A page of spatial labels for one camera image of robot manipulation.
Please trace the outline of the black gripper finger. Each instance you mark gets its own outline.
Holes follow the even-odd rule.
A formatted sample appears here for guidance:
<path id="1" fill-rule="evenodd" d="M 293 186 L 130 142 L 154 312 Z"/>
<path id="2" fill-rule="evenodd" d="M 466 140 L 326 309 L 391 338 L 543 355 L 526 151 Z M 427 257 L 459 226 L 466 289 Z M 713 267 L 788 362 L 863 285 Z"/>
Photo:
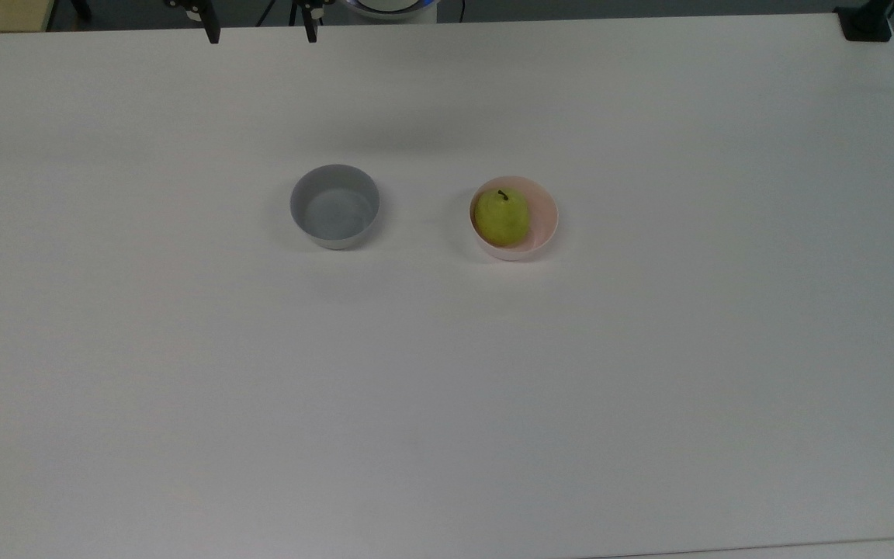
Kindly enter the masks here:
<path id="1" fill-rule="evenodd" d="M 319 27 L 325 14 L 322 0 L 291 1 L 289 6 L 289 26 L 302 22 L 309 43 L 318 42 Z"/>
<path id="2" fill-rule="evenodd" d="M 208 0 L 166 0 L 165 5 L 185 13 L 192 22 L 203 28 L 210 43 L 220 42 L 220 21 L 213 1 Z"/>

